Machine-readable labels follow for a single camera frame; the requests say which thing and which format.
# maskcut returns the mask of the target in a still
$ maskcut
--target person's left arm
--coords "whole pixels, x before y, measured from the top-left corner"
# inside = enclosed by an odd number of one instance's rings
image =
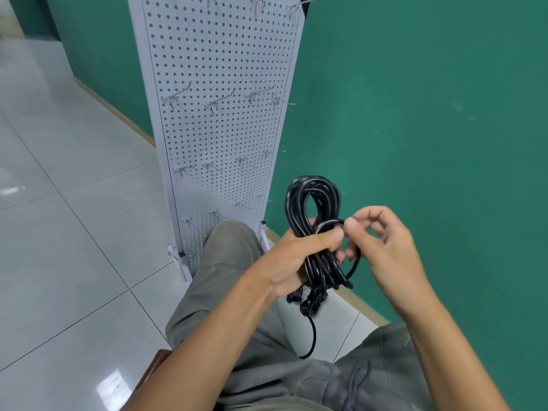
[[[210,411],[253,332],[278,298],[303,282],[307,255],[335,250],[343,231],[280,242],[240,277],[223,301],[129,399],[122,411]]]

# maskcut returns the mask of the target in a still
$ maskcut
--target brown leather object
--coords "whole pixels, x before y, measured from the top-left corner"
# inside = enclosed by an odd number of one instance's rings
[[[162,363],[164,363],[164,360],[168,359],[168,356],[171,353],[172,351],[166,350],[166,349],[160,349],[158,353],[156,353],[156,355],[154,356],[154,359],[152,360],[150,365],[148,365],[147,370],[145,371],[144,375],[141,377],[141,380],[139,381],[139,383],[137,384],[133,392],[138,390],[139,387],[146,382],[146,380],[150,377],[150,375],[152,375],[154,371],[158,369]]]

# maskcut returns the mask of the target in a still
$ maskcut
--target forearm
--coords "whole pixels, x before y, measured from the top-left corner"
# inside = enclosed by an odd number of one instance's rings
[[[161,365],[124,411],[209,411],[266,310],[276,300],[251,267],[218,307]]]
[[[510,410],[468,340],[434,292],[406,323],[439,411]]]

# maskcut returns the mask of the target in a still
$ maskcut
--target pegboard frame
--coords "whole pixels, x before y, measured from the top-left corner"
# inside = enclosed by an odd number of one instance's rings
[[[298,3],[300,0],[287,0],[289,4]],[[162,121],[162,101],[158,93],[158,86],[156,78],[154,76],[154,62],[152,59],[152,48],[150,45],[149,34],[147,32],[147,19],[145,17],[145,0],[128,0],[130,14],[132,17],[133,28],[135,39],[138,47],[139,60],[141,63],[141,71],[143,75],[143,80],[145,84],[145,91],[147,96],[148,108],[150,110],[152,127],[154,131],[154,139],[156,141],[158,158],[160,163],[160,169],[162,174],[162,180],[164,183],[164,189],[168,199],[169,210],[172,218],[172,225],[175,234],[175,245],[177,251],[181,253],[183,251],[182,236],[184,236],[182,229],[187,227],[187,225],[182,224],[181,219],[184,217],[182,214],[178,213],[178,205],[176,203],[176,193],[174,189],[174,183],[172,178],[172,173],[170,170],[170,158],[168,155],[168,147],[166,144],[166,137],[164,133],[164,122]],[[303,21],[305,16],[302,8],[299,8],[294,15],[293,20]],[[289,63],[289,68],[287,70],[287,81],[283,87],[283,95],[280,97],[284,102],[280,102],[280,112],[277,124],[277,133],[275,138],[274,147],[272,150],[272,158],[270,159],[270,167],[268,169],[268,176],[266,179],[266,191],[262,202],[262,207],[260,209],[260,219],[257,222],[255,232],[259,239],[261,238],[261,223],[260,221],[264,219],[264,214],[266,211],[266,206],[268,203],[270,186],[272,182],[272,176],[274,167],[276,164],[276,156],[279,149],[279,141],[283,129],[283,121],[285,119],[285,113],[287,111],[286,102],[289,101],[289,93],[291,91],[291,82],[293,80],[295,64],[297,61],[297,53],[299,51],[300,39],[301,39],[302,25],[297,26],[297,34],[295,36],[293,44],[293,55],[295,58],[291,58]]]

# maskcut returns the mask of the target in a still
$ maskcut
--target cable bundle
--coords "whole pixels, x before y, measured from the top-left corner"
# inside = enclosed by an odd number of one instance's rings
[[[312,197],[318,209],[318,216],[311,225],[306,216],[306,201]],[[293,233],[298,238],[322,233],[333,229],[335,225],[343,225],[344,221],[339,219],[340,192],[337,186],[321,176],[302,176],[295,179],[287,189],[285,196],[285,216]],[[358,249],[357,259],[347,275],[344,275],[335,255],[328,249],[317,254],[312,254],[305,259],[306,283],[311,288],[309,296],[302,301],[303,286],[287,296],[288,303],[301,303],[301,313],[308,317],[312,324],[313,340],[310,351],[301,356],[301,359],[308,358],[316,347],[316,326],[312,320],[327,298],[329,288],[338,289],[340,285],[352,289],[350,277],[354,274],[360,262]]]

